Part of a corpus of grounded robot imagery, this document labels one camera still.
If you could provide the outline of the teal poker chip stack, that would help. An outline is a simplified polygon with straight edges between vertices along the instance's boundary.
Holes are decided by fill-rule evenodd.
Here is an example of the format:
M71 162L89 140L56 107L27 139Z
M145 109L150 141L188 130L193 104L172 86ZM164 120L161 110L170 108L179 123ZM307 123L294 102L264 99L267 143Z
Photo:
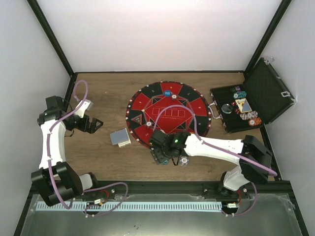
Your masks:
M168 163L169 163L169 161L168 161L168 160L165 160L165 161L163 161L163 162L161 163L161 165L166 166Z

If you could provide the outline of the blue small blind button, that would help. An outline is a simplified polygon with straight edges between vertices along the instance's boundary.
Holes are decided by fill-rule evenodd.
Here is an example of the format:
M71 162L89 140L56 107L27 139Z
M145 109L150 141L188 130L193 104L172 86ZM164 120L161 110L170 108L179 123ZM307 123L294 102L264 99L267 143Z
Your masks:
M165 91L163 92L163 95L164 95L165 97L171 97L171 96L172 96L172 91L170 91L170 90L165 90Z

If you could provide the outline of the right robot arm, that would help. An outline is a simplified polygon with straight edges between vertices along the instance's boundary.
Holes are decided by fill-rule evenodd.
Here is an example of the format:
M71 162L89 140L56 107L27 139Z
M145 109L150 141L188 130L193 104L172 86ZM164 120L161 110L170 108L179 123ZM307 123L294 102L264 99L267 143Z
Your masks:
M244 139L221 140L201 137L186 131L165 134L155 130L149 143L151 155L157 164L177 158L209 157L235 164L235 168L221 176L218 191L230 198L248 183L266 184L277 173L271 169L272 154L254 136Z

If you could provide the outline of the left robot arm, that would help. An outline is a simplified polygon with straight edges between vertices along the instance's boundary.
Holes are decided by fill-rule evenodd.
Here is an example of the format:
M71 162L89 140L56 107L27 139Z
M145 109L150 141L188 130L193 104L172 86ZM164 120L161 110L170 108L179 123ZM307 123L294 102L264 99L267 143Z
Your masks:
M63 99L51 96L46 99L47 109L37 119L43 136L42 158L39 169L31 174L31 181L48 206L72 200L81 194L94 199L100 194L96 177L89 172L78 175L67 163L64 139L66 131L80 130L95 133L103 122L85 114L93 103L81 101L68 116Z

